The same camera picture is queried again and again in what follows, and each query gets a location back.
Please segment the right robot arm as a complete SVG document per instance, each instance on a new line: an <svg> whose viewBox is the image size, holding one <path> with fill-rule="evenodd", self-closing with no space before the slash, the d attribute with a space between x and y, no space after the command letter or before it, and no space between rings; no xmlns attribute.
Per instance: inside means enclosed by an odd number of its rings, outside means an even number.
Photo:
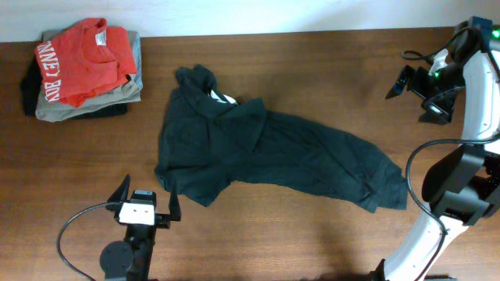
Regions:
<svg viewBox="0 0 500 281"><path fill-rule="evenodd" d="M387 97L411 91L423 101L420 122L447 124L458 93L465 91L462 136L428 141L410 155L415 158L437 144L456 146L427 171L421 197L407 188L421 213L402 245L368 275L370 280L427 279L458 235L499 209L499 28L472 16L438 50L428 55L405 51L402 57L423 60L430 69L406 66Z"/></svg>

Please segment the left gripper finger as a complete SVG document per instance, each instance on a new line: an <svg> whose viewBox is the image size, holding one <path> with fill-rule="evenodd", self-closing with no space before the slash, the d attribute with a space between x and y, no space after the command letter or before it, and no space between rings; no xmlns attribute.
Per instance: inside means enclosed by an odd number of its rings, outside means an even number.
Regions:
<svg viewBox="0 0 500 281"><path fill-rule="evenodd" d="M176 187L173 187L172 190L170 191L169 211L170 211L171 221L173 222L181 221L181 208Z"/></svg>
<svg viewBox="0 0 500 281"><path fill-rule="evenodd" d="M118 186L118 188L112 193L112 195L108 198L107 202L122 202L127 199L128 191L130 187L130 175L125 175L122 183Z"/></svg>

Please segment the dark green t-shirt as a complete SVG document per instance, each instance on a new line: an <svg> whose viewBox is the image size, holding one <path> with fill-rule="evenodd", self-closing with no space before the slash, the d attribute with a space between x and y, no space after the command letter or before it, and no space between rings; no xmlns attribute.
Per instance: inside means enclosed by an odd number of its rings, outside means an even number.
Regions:
<svg viewBox="0 0 500 281"><path fill-rule="evenodd" d="M349 201L368 212L403 210L401 169L376 145L345 131L244 103L218 91L201 65L176 72L159 137L162 187L203 206L234 181Z"/></svg>

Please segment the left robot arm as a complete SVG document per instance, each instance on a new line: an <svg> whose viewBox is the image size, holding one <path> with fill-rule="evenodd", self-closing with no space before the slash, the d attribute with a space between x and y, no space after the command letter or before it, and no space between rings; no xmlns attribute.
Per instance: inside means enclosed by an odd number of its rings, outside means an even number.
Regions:
<svg viewBox="0 0 500 281"><path fill-rule="evenodd" d="M181 220L180 203L174 191L170 194L169 212L157 213L155 192L135 190L129 195L129 187L130 176L125 176L107 200L106 209L114 213L114 219L126 227L126 232L122 240L102 250L99 263L106 280L148 281L156 232Z"/></svg>

